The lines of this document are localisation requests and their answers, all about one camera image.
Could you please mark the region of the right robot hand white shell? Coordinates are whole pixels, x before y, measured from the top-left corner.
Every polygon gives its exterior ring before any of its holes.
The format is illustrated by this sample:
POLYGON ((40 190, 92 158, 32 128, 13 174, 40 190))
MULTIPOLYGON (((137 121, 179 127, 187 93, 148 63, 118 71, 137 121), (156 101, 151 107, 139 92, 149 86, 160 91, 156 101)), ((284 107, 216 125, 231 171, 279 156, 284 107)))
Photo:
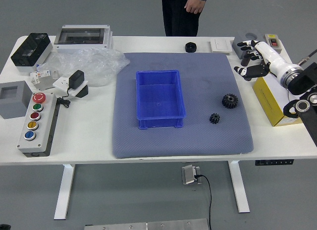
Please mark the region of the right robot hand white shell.
POLYGON ((298 64, 287 62, 266 42, 248 40, 237 44, 243 51, 250 50, 247 56, 251 60, 262 59, 264 65, 249 67, 234 67, 234 70, 245 79, 266 76, 269 72, 276 76, 280 85, 287 86, 291 79, 296 77, 303 69, 298 64))

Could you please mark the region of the person's hand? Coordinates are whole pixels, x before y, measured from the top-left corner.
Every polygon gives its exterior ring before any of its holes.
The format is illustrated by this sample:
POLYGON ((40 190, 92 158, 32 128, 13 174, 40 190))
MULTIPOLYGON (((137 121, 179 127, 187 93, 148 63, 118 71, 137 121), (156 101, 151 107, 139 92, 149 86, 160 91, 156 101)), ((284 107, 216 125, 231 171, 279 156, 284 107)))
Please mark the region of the person's hand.
POLYGON ((188 13, 201 13, 206 1, 205 0, 187 0, 184 8, 188 13))

